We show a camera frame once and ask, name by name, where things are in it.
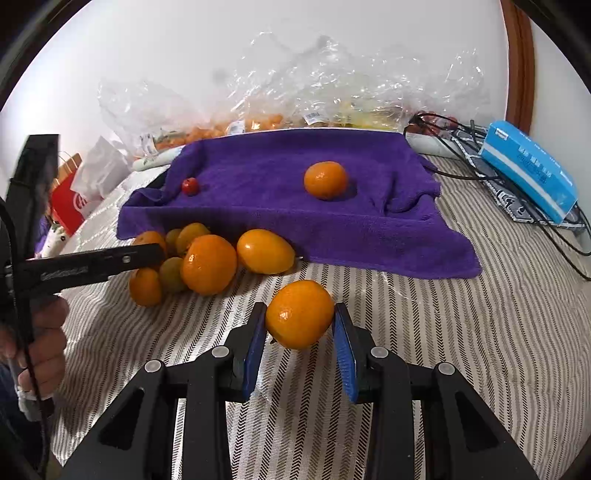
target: finger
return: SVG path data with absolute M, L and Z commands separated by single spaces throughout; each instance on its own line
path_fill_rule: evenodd
M 8 330 L 0 328 L 0 355 L 13 358 L 17 354 L 17 345 Z
M 54 378 L 63 378 L 66 371 L 66 359 L 64 355 L 55 356 L 49 360 L 37 365 L 35 367 L 35 378 L 37 384 L 41 387 L 41 384 L 48 382 Z M 23 388 L 24 391 L 33 390 L 33 381 L 31 379 L 31 373 L 29 370 L 21 372 L 18 376 L 18 384 Z
M 41 398 L 48 397 L 53 392 L 55 392 L 57 390 L 57 387 L 60 386 L 62 380 L 64 380 L 64 375 L 58 374 L 55 377 L 52 377 L 47 381 L 44 381 L 42 384 L 39 384 L 39 395 L 41 395 Z
M 38 365 L 45 360 L 49 360 L 60 355 L 66 348 L 66 334 L 59 328 L 50 328 L 45 330 L 42 336 L 37 338 L 29 345 L 29 355 L 33 365 Z M 25 355 L 21 351 L 17 355 L 18 364 L 25 368 Z
M 59 328 L 66 321 L 70 307 L 68 302 L 61 297 L 53 297 L 55 300 L 44 305 L 33 314 L 33 325 L 43 328 Z

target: bed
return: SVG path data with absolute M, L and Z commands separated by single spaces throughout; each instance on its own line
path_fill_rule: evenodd
M 457 164 L 428 157 L 442 170 Z M 124 245 L 118 209 L 162 168 L 128 177 L 69 240 L 64 253 Z M 418 280 L 374 270 L 303 262 L 291 275 L 239 270 L 225 295 L 168 297 L 154 309 L 129 298 L 129 273 L 63 292 L 71 311 L 66 377 L 57 394 L 52 450 L 65 463 L 144 362 L 173 365 L 223 343 L 256 301 L 290 281 L 322 283 L 353 322 L 407 362 L 457 366 L 510 432 L 541 479 L 558 479 L 591 433 L 591 284 L 539 228 L 511 222 L 478 182 L 439 178 L 437 206 L 472 242 L 483 272 L 469 280 Z M 579 258 L 572 260 L 585 268 Z M 181 469 L 177 414 L 174 477 Z M 330 333 L 306 351 L 267 345 L 251 400 L 228 404 L 235 479 L 363 478 L 371 407 L 351 405 Z M 424 477 L 415 405 L 415 477 Z

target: screw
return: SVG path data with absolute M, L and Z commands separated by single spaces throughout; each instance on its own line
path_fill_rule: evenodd
M 448 364 L 447 362 L 439 364 L 439 367 L 437 368 L 443 375 L 453 375 L 456 372 L 456 367 L 454 367 L 452 364 Z
M 144 365 L 144 370 L 146 370 L 149 374 L 153 374 L 160 370 L 160 366 L 162 364 L 158 360 L 150 360 L 148 363 Z
M 388 351 L 383 346 L 375 346 L 371 349 L 371 354 L 375 358 L 386 358 L 388 356 Z
M 227 346 L 217 346 L 212 350 L 212 355 L 215 358 L 224 358 L 230 353 L 230 349 Z

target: tangerine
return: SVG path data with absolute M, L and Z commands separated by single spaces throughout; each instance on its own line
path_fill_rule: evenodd
M 217 235 L 202 235 L 191 243 L 181 268 L 181 277 L 191 290 L 214 295 L 224 290 L 236 273 L 234 247 Z
M 332 322 L 335 304 L 313 280 L 298 280 L 283 287 L 265 315 L 267 330 L 285 348 L 302 350 L 316 343 Z
M 135 240 L 133 245 L 147 245 L 147 244 L 159 244 L 160 247 L 162 247 L 162 250 L 164 251 L 164 258 L 159 262 L 153 265 L 153 268 L 159 268 L 160 265 L 162 264 L 162 262 L 164 260 L 166 260 L 166 254 L 167 254 L 167 246 L 166 246 L 166 240 L 164 239 L 164 237 L 162 236 L 162 234 L 160 234 L 159 232 L 156 232 L 154 230 L 149 230 L 147 232 L 141 233 L 140 235 L 138 235 Z
M 335 161 L 315 163 L 304 175 L 306 191 L 320 200 L 332 200 L 341 196 L 348 184 L 346 170 Z
M 183 259 L 179 257 L 171 257 L 162 264 L 158 271 L 158 277 L 160 278 L 160 286 L 164 292 L 179 293 L 187 289 L 181 278 L 182 266 Z
M 243 233 L 236 245 L 238 258 L 254 273 L 276 275 L 289 270 L 296 253 L 276 233 L 260 228 Z
M 166 234 L 164 240 L 166 241 L 166 250 L 169 257 L 175 257 L 177 255 L 177 238 L 180 232 L 180 228 L 175 228 Z
M 177 254 L 179 257 L 184 257 L 191 245 L 191 242 L 198 236 L 209 235 L 210 232 L 202 223 L 190 223 L 183 228 L 178 234 L 176 240 Z
M 129 278 L 129 295 L 141 307 L 154 307 L 162 301 L 162 288 L 158 272 L 152 268 L 140 268 Z

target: purple microfiber towel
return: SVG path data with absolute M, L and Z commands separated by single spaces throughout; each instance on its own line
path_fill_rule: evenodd
M 328 202 L 304 189 L 314 163 L 333 160 L 349 190 Z M 285 238 L 304 259 L 417 278 L 470 278 L 481 272 L 472 244 L 447 227 L 434 198 L 440 185 L 400 134 L 343 128 L 291 129 L 187 145 L 161 189 L 133 192 L 117 236 L 162 233 L 201 222 L 236 242 L 253 228 Z M 181 192 L 196 177 L 201 191 Z

